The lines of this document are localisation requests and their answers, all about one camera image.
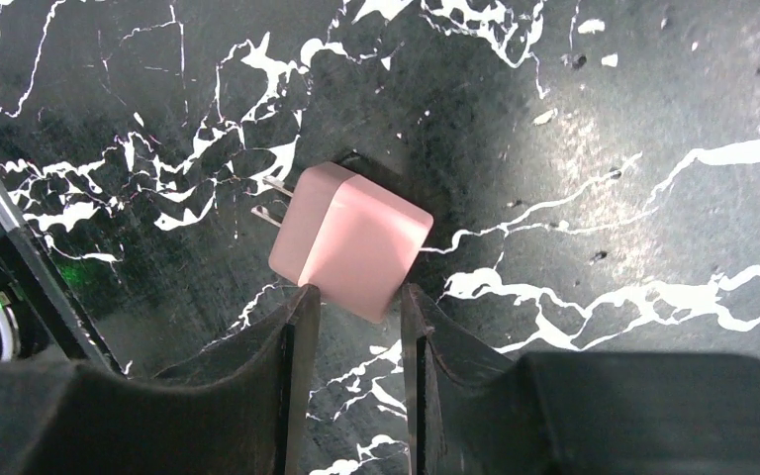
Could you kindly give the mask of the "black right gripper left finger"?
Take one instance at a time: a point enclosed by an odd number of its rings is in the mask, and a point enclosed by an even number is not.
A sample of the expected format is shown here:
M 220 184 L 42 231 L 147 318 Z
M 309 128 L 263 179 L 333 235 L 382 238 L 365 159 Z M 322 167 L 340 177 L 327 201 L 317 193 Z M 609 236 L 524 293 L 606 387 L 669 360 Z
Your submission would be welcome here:
M 0 474 L 292 474 L 321 316 L 306 285 L 150 380 L 0 363 Z

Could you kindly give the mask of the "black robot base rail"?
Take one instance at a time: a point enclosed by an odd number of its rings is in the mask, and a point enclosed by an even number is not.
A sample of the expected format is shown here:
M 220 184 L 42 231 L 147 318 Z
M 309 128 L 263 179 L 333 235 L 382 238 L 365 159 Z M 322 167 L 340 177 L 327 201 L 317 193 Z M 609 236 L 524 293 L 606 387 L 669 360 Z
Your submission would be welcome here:
M 52 343 L 67 358 L 121 372 L 40 244 L 0 180 L 0 361 L 29 358 Z

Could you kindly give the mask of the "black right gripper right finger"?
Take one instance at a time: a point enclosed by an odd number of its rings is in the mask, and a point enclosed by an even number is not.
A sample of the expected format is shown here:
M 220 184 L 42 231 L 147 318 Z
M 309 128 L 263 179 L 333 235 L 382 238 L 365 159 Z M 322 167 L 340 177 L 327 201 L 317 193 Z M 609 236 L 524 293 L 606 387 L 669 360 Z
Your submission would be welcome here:
M 760 474 L 760 359 L 531 351 L 517 360 L 404 286 L 413 474 Z

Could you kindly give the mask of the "pink plug adapter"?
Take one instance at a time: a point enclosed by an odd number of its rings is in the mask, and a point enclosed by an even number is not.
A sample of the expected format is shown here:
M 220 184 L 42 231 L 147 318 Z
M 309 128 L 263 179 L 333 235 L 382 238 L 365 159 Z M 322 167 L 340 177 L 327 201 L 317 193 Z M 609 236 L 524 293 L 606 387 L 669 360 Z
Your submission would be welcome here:
M 334 162 L 301 173 L 293 189 L 267 175 L 289 203 L 281 219 L 257 206 L 277 227 L 269 267 L 372 324 L 380 324 L 431 230 L 433 216 L 361 174 Z

